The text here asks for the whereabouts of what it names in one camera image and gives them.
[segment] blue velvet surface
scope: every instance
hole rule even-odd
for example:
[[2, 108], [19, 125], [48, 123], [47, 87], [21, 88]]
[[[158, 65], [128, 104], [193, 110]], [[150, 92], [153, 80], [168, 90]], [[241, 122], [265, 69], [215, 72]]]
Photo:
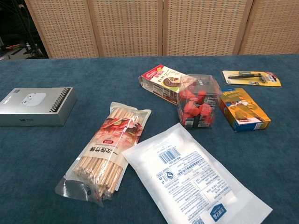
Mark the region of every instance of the blue velvet surface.
[[165, 224], [128, 166], [104, 208], [61, 197], [57, 183], [109, 114], [112, 101], [151, 109], [140, 141], [179, 122], [176, 107], [143, 89], [138, 76], [164, 64], [183, 73], [272, 71], [282, 88], [243, 86], [272, 119], [266, 130], [234, 133], [218, 111], [211, 129], [192, 136], [245, 187], [273, 208], [265, 224], [299, 218], [299, 55], [38, 59], [0, 62], [0, 98], [16, 87], [73, 86], [76, 102], [64, 126], [0, 127], [0, 222], [4, 224]]

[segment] plastic bag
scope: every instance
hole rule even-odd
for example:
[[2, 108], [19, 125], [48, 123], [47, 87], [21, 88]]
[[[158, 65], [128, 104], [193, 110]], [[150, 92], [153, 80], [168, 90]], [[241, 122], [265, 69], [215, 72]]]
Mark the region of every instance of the plastic bag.
[[102, 205], [118, 190], [128, 162], [122, 151], [137, 144], [151, 110], [112, 102], [110, 115], [56, 186], [56, 193]]
[[256, 224], [272, 211], [180, 124], [123, 155], [169, 224]]

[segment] clear plastic box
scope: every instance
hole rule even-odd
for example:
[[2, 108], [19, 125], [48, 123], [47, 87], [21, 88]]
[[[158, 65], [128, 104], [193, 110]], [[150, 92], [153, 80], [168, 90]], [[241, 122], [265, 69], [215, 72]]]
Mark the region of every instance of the clear plastic box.
[[178, 116], [185, 128], [212, 127], [216, 108], [222, 95], [211, 75], [189, 74], [181, 77], [178, 96]]

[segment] wicker panel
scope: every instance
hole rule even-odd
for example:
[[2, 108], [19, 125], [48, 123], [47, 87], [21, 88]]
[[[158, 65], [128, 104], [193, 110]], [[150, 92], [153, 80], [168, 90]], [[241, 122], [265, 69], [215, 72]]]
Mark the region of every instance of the wicker panel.
[[86, 0], [26, 0], [49, 57], [98, 57]]
[[162, 0], [88, 0], [103, 56], [162, 55]]
[[299, 1], [256, 0], [240, 54], [287, 54], [299, 49]]
[[236, 54], [251, 5], [251, 0], [164, 0], [163, 55]]

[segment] checkered pattern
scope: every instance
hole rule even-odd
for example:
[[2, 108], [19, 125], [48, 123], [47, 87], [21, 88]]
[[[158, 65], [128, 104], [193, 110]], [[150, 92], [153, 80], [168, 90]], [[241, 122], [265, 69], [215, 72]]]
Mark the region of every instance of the checkered pattern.
[[58, 96], [57, 100], [55, 101], [55, 103], [53, 104], [53, 106], [51, 107], [49, 112], [57, 112], [60, 105], [62, 104], [63, 100], [65, 99], [67, 93], [70, 91], [70, 88], [64, 88], [64, 90], [62, 90], [61, 94]]

